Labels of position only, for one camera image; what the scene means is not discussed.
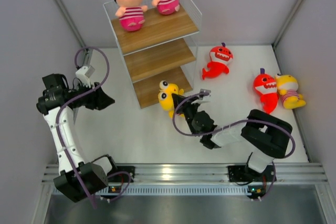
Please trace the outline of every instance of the wooden board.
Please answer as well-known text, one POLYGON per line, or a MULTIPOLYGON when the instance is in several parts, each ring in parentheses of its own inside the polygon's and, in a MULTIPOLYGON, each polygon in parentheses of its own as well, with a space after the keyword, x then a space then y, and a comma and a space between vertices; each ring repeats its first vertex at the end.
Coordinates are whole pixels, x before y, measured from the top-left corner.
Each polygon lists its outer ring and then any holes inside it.
POLYGON ((159 83, 163 80, 177 84, 178 87, 184 89, 185 92, 192 90, 192 87, 180 67, 159 73, 156 76, 149 77, 133 84, 140 108, 143 109, 159 102, 159 83))
POLYGON ((177 13, 167 16, 152 8, 144 17, 146 22, 143 27, 134 32, 125 31, 117 18, 111 21, 124 55, 198 31, 182 6, 177 13))
POLYGON ((156 47, 125 56, 133 82, 182 66, 196 60, 184 39, 174 40, 156 47))

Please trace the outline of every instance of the yellow duck plush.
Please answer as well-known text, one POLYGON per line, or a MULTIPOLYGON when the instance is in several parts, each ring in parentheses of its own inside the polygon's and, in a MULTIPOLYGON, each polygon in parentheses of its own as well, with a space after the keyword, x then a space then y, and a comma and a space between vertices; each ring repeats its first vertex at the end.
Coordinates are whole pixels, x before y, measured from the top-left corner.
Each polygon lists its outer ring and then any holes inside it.
POLYGON ((176 84, 168 83, 166 81, 161 81, 159 87, 160 87, 160 93, 157 95, 157 98, 159 99, 159 104, 161 105, 163 110, 169 111, 170 118, 173 118, 174 101, 172 94, 183 95, 184 90, 178 89, 179 87, 176 84))
POLYGON ((299 83, 297 79, 290 75, 276 75, 277 89, 281 95, 282 105, 285 109, 292 110, 306 105, 303 95, 299 94, 299 83))

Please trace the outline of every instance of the metal rail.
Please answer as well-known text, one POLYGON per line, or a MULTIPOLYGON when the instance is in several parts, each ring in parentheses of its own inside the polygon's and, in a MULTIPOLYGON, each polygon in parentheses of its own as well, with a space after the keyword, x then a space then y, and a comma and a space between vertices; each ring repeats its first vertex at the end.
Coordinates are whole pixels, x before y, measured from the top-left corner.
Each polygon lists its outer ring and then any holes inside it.
MULTIPOLYGON (((137 185, 235 185, 229 181, 227 169, 229 165, 234 164, 119 165, 135 166, 134 184, 137 185)), ((327 176, 319 163, 278 163, 276 168, 276 184, 328 184, 327 176)), ((58 165, 48 165, 42 184, 53 184, 53 179, 57 176, 58 165)))

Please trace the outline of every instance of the metal frame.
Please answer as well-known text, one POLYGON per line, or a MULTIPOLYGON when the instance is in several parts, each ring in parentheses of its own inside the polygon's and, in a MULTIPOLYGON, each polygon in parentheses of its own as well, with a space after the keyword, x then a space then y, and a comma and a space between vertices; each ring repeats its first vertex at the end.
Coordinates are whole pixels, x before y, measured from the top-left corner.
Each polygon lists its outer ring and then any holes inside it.
POLYGON ((75 38, 77 39, 80 47, 85 47, 86 44, 82 38, 82 36, 80 35, 77 26, 75 25, 75 22, 72 20, 67 8, 65 7, 64 3, 62 0, 54 0, 57 7, 59 8, 60 12, 63 14, 63 17, 65 19, 65 21, 67 22, 69 28, 71 29, 73 35, 75 36, 75 38))
MULTIPOLYGON (((117 164, 135 166, 135 184, 141 185, 235 185, 228 166, 243 164, 117 164)), ((277 182, 282 185, 327 185, 320 163, 277 163, 277 182)), ((53 185, 58 165, 48 165, 42 184, 53 185)))
POLYGON ((285 32, 287 31, 289 25, 292 23, 294 20, 296 14, 298 13, 300 7, 302 6, 302 3, 305 0, 296 0, 291 12, 288 14, 287 18, 285 19, 284 24, 282 25, 280 32, 278 33, 275 41, 272 43, 273 49, 275 50, 276 47, 278 46, 279 42, 281 41, 282 37, 284 36, 285 32))

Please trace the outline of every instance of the gray corner edge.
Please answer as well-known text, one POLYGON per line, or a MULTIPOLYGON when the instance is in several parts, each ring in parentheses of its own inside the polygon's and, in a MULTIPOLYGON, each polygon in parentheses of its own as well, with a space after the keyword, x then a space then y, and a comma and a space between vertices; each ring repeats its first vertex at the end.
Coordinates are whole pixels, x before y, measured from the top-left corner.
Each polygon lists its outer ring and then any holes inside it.
POLYGON ((40 185, 39 196, 31 224, 43 224, 45 222, 53 189, 53 185, 40 185))
POLYGON ((327 224, 335 224, 336 201, 329 184, 315 185, 315 187, 327 224))

